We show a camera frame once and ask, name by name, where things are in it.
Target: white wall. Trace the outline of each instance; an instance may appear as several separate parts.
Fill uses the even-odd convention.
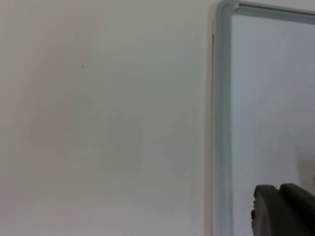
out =
[[[214,4],[0,1],[0,235],[204,235]]]

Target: whiteboard frame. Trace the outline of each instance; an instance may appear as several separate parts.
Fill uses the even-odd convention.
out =
[[[315,25],[315,12],[224,0],[213,22],[212,177],[214,235],[233,236],[231,164],[231,18],[254,16]]]

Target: wall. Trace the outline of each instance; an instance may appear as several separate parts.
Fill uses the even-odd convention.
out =
[[[315,10],[312,0],[261,2]],[[209,233],[215,3],[0,2],[1,235]]]

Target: whiteboard surface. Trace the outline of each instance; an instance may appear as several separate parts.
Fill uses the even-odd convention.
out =
[[[231,28],[234,235],[252,236],[255,186],[299,184],[315,156],[315,26],[234,15]]]

